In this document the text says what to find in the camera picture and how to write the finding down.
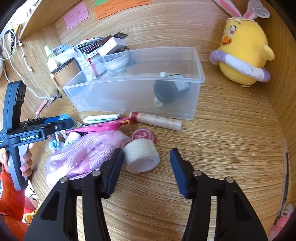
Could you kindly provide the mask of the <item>person's left hand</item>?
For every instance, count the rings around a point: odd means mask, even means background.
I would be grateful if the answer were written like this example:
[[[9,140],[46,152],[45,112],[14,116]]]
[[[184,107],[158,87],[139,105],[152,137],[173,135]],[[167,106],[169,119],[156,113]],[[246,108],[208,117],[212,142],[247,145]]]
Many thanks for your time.
[[[20,167],[20,170],[22,172],[23,177],[30,177],[32,174],[32,153],[31,149],[33,148],[34,144],[29,144],[27,152],[23,155],[23,161],[24,163]],[[4,165],[5,171],[10,175],[10,167],[8,165],[8,158],[9,154],[8,152],[4,151],[4,149],[1,149],[1,164]]]

